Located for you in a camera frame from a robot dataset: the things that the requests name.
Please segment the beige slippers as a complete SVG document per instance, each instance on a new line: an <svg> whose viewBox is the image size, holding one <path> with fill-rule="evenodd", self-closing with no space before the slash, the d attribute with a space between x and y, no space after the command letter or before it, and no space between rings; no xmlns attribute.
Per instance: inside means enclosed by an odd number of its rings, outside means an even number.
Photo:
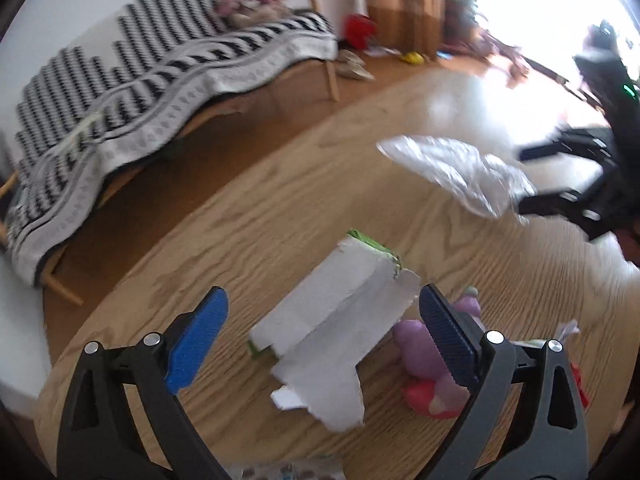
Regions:
<svg viewBox="0 0 640 480"><path fill-rule="evenodd" d="M359 80L374 81L374 76L366 69L366 63L354 52L339 50L336 58L335 71L338 76Z"/></svg>

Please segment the yellow toy on floor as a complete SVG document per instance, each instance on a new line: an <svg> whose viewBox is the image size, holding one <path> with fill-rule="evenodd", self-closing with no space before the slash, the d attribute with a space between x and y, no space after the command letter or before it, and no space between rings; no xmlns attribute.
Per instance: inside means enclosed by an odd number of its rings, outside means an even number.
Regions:
<svg viewBox="0 0 640 480"><path fill-rule="evenodd" d="M402 62L410 64L412 66L418 66L425 63L425 58L422 54L416 51L407 52L400 57Z"/></svg>

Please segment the round wooden table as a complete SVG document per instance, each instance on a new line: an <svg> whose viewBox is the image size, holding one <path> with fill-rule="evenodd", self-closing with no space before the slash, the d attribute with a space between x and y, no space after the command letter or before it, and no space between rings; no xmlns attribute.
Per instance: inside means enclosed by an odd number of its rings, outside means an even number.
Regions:
<svg viewBox="0 0 640 480"><path fill-rule="evenodd" d="M515 340L576 322L591 457L623 404L639 347L639 274L612 236L560 219L485 219L392 162L393 136L441 136L511 160L559 126L603 117L547 79L429 70L344 108L223 186L96 306L41 393L36 430L56 459L70 378L88 341L135 344L214 286L229 316L180 400L225 464L334 453L352 479L409 479L449 429L402 400L390 328L426 283L480 293L486 327Z"/></svg>

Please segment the green potted plant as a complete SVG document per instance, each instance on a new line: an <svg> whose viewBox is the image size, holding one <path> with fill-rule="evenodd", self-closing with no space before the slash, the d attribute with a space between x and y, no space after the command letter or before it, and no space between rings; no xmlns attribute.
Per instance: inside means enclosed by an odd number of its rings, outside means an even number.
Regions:
<svg viewBox="0 0 640 480"><path fill-rule="evenodd" d="M444 3L442 43L447 47L462 47L474 34L477 0L444 0Z"/></svg>

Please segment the purple pink plush toy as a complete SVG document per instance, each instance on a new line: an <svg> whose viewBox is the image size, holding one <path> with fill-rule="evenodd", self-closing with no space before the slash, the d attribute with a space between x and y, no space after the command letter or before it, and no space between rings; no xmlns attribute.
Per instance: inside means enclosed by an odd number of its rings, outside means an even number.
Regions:
<svg viewBox="0 0 640 480"><path fill-rule="evenodd" d="M402 390L416 413L436 418L456 418L469 400L467 388L458 386L422 321L401 320L392 329L400 360L411 377Z"/></svg>

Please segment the crumpled clear plastic bag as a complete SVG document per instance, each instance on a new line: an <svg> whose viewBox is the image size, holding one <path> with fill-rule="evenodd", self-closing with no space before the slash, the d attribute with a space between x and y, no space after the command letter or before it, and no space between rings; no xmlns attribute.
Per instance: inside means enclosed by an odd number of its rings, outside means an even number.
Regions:
<svg viewBox="0 0 640 480"><path fill-rule="evenodd" d="M529 224L518 212L518 201L536 194L520 167L472 144L436 136L394 136L376 144L395 164L440 186L477 217L498 220L511 216Z"/></svg>

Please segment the torn white cardboard box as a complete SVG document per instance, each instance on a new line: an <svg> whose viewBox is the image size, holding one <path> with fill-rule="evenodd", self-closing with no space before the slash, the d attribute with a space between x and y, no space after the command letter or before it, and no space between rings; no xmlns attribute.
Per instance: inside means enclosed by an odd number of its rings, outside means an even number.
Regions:
<svg viewBox="0 0 640 480"><path fill-rule="evenodd" d="M332 432L361 426L357 366L414 303L420 283L390 249L349 231L250 329L250 348L278 359L273 404L306 410Z"/></svg>

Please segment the brown curtain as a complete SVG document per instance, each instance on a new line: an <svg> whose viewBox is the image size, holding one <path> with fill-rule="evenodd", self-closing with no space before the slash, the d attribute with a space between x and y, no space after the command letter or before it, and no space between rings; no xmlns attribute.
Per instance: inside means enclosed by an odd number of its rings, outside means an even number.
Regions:
<svg viewBox="0 0 640 480"><path fill-rule="evenodd" d="M445 0L367 0L367 7L381 44L436 58L442 41Z"/></svg>

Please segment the red container by wall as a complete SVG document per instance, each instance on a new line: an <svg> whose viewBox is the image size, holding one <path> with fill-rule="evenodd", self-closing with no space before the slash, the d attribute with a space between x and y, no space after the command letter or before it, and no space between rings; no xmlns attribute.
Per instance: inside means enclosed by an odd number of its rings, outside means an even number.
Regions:
<svg viewBox="0 0 640 480"><path fill-rule="evenodd" d="M344 21L344 39L356 50L367 50L378 28L374 21L364 14L349 14Z"/></svg>

